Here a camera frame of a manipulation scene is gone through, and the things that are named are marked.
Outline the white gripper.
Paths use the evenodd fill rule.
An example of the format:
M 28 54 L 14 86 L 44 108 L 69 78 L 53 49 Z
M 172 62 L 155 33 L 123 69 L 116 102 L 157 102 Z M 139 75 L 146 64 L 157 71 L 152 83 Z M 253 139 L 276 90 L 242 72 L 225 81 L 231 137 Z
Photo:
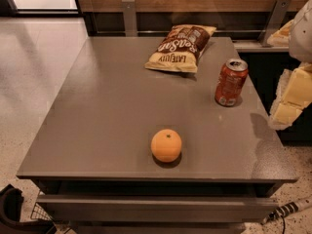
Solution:
M 290 127 L 312 102 L 312 0 L 267 39 L 274 47 L 288 47 L 290 56 L 301 61 L 294 70 L 280 76 L 268 125 L 274 130 Z

